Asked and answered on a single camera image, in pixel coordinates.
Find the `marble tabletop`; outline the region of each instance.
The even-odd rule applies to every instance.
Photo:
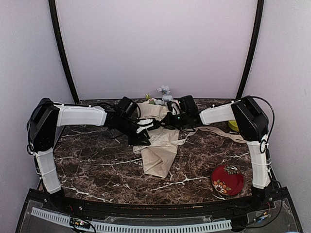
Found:
[[[83,101],[95,105],[99,100]],[[115,103],[118,100],[105,100]],[[199,110],[229,100],[195,100]],[[228,133],[227,122],[213,124]],[[140,154],[134,154],[127,137],[109,139],[108,128],[67,126],[55,146],[59,180],[68,197],[122,204],[189,204],[217,201],[211,172],[229,164],[244,175],[244,188],[235,197],[251,195],[252,167],[246,144],[214,133],[198,131],[178,146],[177,156],[166,178],[146,175]],[[187,133],[180,132],[180,139]]]

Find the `black curved frame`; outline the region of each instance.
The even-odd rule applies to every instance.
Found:
[[[253,33],[252,33],[252,38],[248,50],[248,55],[246,58],[246,63],[243,71],[243,75],[241,78],[240,86],[236,95],[236,99],[241,98],[246,86],[246,82],[248,79],[249,71],[251,69],[251,65],[253,62],[254,54],[255,54],[255,49],[256,49],[256,44],[258,40],[258,35],[259,35],[259,29],[260,29],[260,23],[261,23],[261,18],[262,18],[262,12],[263,12],[263,4],[264,0],[258,0],[257,2],[257,10],[256,10],[256,15],[255,15],[255,23],[253,27]],[[66,79],[70,88],[70,92],[72,95],[72,98],[75,103],[78,103],[79,97],[77,94],[77,90],[75,88],[72,75],[70,72],[70,68],[68,65],[68,60],[66,57],[66,52],[65,52],[65,47],[62,39],[62,34],[60,31],[60,26],[59,26],[59,21],[57,17],[57,9],[56,9],[56,3],[55,0],[49,0],[49,5],[50,5],[50,12],[51,12],[51,18],[52,18],[52,23],[53,23],[53,28],[54,28],[54,34],[55,34],[55,39],[57,42],[58,46],[58,51],[59,55],[63,64],[64,72],[66,75]]]

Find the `red bowl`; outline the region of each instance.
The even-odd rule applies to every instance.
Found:
[[[211,176],[215,190],[224,196],[235,196],[244,187],[244,176],[231,165],[220,165],[216,167]]]

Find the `black cable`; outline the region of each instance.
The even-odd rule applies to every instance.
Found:
[[[139,121],[139,119],[141,118],[141,110],[138,104],[137,104],[137,108],[139,109],[139,115],[138,115],[137,121]]]
[[[178,109],[179,112],[181,113],[181,109],[180,109],[179,105],[178,105],[176,102],[174,102],[174,101],[173,101],[173,103],[176,105],[177,109]]]
[[[172,106],[172,108],[175,110],[176,114],[177,114],[177,110]]]
[[[61,104],[61,103],[54,103],[54,102],[49,101],[49,102],[45,102],[45,103],[39,104],[39,105],[38,105],[37,107],[35,107],[35,109],[33,110],[32,114],[31,114],[31,116],[30,116],[29,125],[27,126],[27,127],[28,127],[28,129],[27,129],[27,131],[28,131],[28,145],[27,145],[27,148],[26,148],[26,149],[27,149],[27,152],[28,152],[30,155],[32,155],[31,153],[34,152],[34,148],[33,148],[33,146],[31,145],[32,142],[31,142],[31,139],[30,139],[31,123],[32,123],[33,117],[34,117],[36,111],[38,110],[38,108],[40,108],[40,107],[42,107],[42,106],[44,106],[44,105],[62,105],[62,104]]]
[[[242,226],[232,226],[232,228],[246,228],[246,229],[254,229],[254,228],[262,228],[262,227],[265,227],[265,226],[268,226],[270,223],[272,223],[274,220],[277,219],[277,217],[280,215],[281,211],[282,211],[282,206],[283,206],[283,199],[284,199],[284,196],[283,196],[283,189],[282,189],[282,185],[280,183],[280,181],[277,181],[277,180],[274,180],[270,173],[268,173],[269,177],[270,177],[270,180],[273,181],[273,182],[276,182],[279,186],[279,188],[281,189],[281,206],[280,206],[280,209],[277,213],[277,215],[275,216],[275,218],[273,218],[271,221],[269,221],[268,223],[262,225],[262,226],[258,226],[258,227],[248,227],[249,225],[255,223],[255,222],[250,222],[248,224],[245,224],[245,225],[242,225]]]
[[[47,192],[47,190],[46,190],[46,188],[45,188],[45,186],[44,186],[44,183],[42,182],[42,180],[40,180],[40,181],[41,181],[41,183],[42,183],[42,187],[43,187],[44,193],[45,193],[45,195],[46,195],[46,198],[47,198],[47,200],[49,201],[49,203],[53,206],[53,208],[55,208],[58,212],[61,212],[61,213],[63,213],[63,214],[69,215],[70,217],[74,217],[74,218],[77,218],[77,219],[80,219],[80,220],[86,222],[86,223],[87,223],[88,225],[90,225],[91,228],[94,230],[94,233],[96,233],[95,227],[94,227],[88,220],[83,220],[83,219],[81,219],[80,217],[75,216],[74,214],[69,214],[69,213],[66,213],[65,211],[62,211],[62,210],[58,209],[58,208],[53,204],[53,202],[51,201],[50,196],[49,196],[49,194],[48,194],[48,192]]]
[[[268,141],[269,141],[269,139],[270,139],[270,135],[271,135],[272,129],[273,129],[273,127],[274,127],[275,118],[276,118],[273,107],[271,106],[271,104],[270,104],[267,100],[265,100],[265,99],[262,98],[262,97],[258,97],[258,96],[249,96],[249,97],[245,97],[245,98],[247,98],[247,99],[249,99],[249,98],[259,99],[259,100],[262,100],[262,101],[264,101],[266,104],[269,105],[269,107],[270,107],[270,109],[271,109],[271,111],[272,111],[272,116],[273,116],[273,118],[272,118],[272,124],[271,124],[271,128],[270,128],[270,132],[269,132],[268,137],[267,137],[267,143],[268,143]]]

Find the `white cable channel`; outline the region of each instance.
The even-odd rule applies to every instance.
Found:
[[[70,217],[33,207],[31,215],[70,227]],[[91,221],[98,233],[209,233],[230,230],[231,220],[183,226],[130,226]]]

